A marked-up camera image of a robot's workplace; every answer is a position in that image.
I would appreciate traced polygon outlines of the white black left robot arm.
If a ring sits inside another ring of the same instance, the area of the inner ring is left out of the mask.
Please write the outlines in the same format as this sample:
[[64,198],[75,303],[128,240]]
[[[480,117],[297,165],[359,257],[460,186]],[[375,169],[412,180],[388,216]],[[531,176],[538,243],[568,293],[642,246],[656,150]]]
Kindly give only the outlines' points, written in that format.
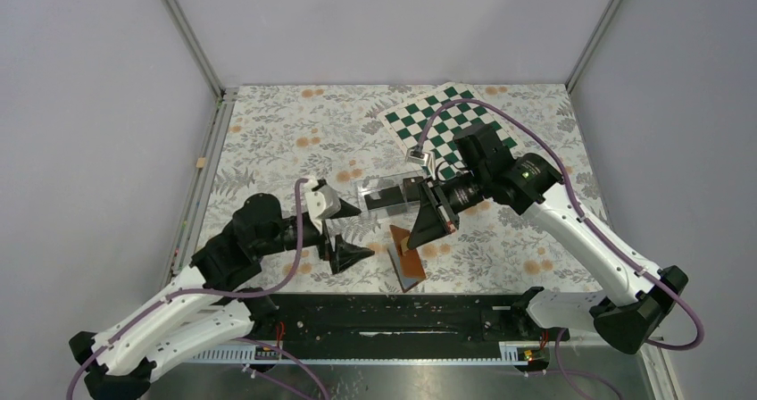
[[69,346],[79,364],[67,389],[84,382],[93,399],[139,399],[189,357],[277,326],[271,295],[290,284],[303,251],[315,247],[338,274],[371,249],[329,234],[327,222],[361,215],[325,180],[298,179],[295,213],[284,216],[271,194],[249,196],[222,231],[129,317],[100,332],[81,331]]

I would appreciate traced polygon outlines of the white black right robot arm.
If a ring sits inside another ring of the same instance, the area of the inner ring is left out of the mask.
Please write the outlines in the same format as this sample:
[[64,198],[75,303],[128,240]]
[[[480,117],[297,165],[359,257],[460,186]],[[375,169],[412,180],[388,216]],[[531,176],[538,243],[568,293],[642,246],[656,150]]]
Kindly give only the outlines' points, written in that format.
[[578,214],[566,179],[538,154],[514,158],[492,126],[469,126],[454,143],[467,170],[419,185],[408,248],[453,234],[460,213],[487,199],[508,206],[556,239],[601,286],[585,294],[530,288],[512,305],[515,333],[533,339],[545,329],[593,331],[616,350],[636,353],[672,310],[669,293],[681,293],[687,275],[633,251],[590,212]]

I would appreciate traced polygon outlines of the brown leather card holder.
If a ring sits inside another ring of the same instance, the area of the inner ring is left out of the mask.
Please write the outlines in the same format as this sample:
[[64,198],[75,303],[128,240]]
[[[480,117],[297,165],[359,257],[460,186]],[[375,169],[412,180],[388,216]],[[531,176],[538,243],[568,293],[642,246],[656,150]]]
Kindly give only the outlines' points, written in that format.
[[418,251],[408,246],[411,232],[396,225],[390,225],[389,232],[391,243],[387,246],[387,252],[401,291],[408,293],[424,281],[427,275]]

